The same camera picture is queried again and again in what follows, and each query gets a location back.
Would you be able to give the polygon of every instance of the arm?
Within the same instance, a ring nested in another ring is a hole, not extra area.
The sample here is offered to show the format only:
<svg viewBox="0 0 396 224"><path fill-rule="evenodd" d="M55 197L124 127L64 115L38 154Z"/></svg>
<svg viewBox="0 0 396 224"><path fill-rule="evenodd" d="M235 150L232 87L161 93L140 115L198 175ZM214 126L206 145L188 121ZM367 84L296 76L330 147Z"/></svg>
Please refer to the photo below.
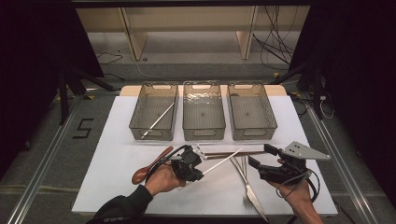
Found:
<svg viewBox="0 0 396 224"><path fill-rule="evenodd" d="M108 201L87 224L105 223L105 220L116 217L120 219L141 217L155 195L185 185L186 181L178 179L170 165L162 165L150 177L145 186L139 185L128 197L121 195Z"/></svg>
<svg viewBox="0 0 396 224"><path fill-rule="evenodd" d="M296 215L304 224L323 223L312 204L309 186L306 180L303 180L296 189L294 189L294 186L285 186L274 182L268 183L279 189L280 194L293 209L294 215Z"/></svg>

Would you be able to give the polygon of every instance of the clear plastic bin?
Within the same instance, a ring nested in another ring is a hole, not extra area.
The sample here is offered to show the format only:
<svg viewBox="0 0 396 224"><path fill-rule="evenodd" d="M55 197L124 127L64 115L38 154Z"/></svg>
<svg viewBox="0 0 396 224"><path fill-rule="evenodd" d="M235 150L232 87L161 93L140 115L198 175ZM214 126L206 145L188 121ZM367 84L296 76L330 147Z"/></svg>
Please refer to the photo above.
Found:
<svg viewBox="0 0 396 224"><path fill-rule="evenodd" d="M219 82L185 81L183 84L184 139L223 139L225 118Z"/></svg>
<svg viewBox="0 0 396 224"><path fill-rule="evenodd" d="M264 84L230 82L227 90L233 140L269 140L277 124Z"/></svg>
<svg viewBox="0 0 396 224"><path fill-rule="evenodd" d="M176 82L145 82L129 124L134 139L172 141L177 102Z"/></svg>

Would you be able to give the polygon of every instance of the hand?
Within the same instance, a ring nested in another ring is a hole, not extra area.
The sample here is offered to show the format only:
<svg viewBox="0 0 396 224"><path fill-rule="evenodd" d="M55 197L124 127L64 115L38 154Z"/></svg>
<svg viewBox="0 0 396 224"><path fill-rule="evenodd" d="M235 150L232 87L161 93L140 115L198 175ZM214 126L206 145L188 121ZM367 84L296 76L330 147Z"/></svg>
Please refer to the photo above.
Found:
<svg viewBox="0 0 396 224"><path fill-rule="evenodd" d="M184 186L186 186L186 181L176 177L169 162L161 165L145 184L146 189L153 197L160 192L168 192Z"/></svg>
<svg viewBox="0 0 396 224"><path fill-rule="evenodd" d="M278 183L267 181L270 185L279 189L282 197L289 203L293 209L294 214L305 224L307 223L323 223L315 210L311 201L311 194L309 193L309 185L306 180L303 180L300 185L285 186Z"/></svg>

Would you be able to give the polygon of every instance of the white table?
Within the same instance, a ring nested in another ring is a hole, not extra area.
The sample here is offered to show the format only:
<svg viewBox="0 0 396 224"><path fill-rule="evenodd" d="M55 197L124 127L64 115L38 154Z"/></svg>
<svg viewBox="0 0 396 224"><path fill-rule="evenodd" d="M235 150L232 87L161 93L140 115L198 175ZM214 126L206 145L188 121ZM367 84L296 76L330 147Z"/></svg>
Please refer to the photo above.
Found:
<svg viewBox="0 0 396 224"><path fill-rule="evenodd" d="M262 150L262 144L285 147L292 141L308 145L304 130L289 96L269 96L276 116L278 128L269 141L236 143L231 137L227 102L223 97L226 118L224 139L217 142L200 143L204 152ZM168 146L195 145L196 142L184 141L182 132L182 100L179 101L175 138L172 142L142 143L135 141L128 127L132 117L136 96L118 96L109 113L91 165L81 185L72 212L93 215L104 203L118 195L129 195L137 186L131 183L133 173L150 164ZM266 165L279 166L272 155L257 155L255 159ZM219 162L203 161L196 168L201 171ZM335 216L337 211L331 195L322 178L316 161L307 161L306 166L316 172L320 180L320 194L314 203L321 216ZM247 178L256 193L264 213L272 215L291 215L289 205L277 197L276 190L260 179L252 167L247 168ZM317 186L317 180L311 180ZM224 162L209 172L200 181L186 188L174 189L158 194L148 206L146 215L168 217L257 217L254 209L246 209L242 203L245 185L230 161Z"/></svg>

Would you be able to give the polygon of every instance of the black sleeve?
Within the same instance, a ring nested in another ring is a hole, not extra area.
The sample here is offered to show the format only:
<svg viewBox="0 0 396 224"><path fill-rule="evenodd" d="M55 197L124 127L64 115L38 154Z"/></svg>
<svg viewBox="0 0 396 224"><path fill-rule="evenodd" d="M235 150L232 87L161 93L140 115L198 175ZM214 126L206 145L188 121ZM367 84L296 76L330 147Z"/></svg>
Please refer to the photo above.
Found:
<svg viewBox="0 0 396 224"><path fill-rule="evenodd" d="M143 216L151 201L152 196L149 191L139 185L128 197L120 195L105 203L87 224L111 223L111 221L134 223L134 219Z"/></svg>

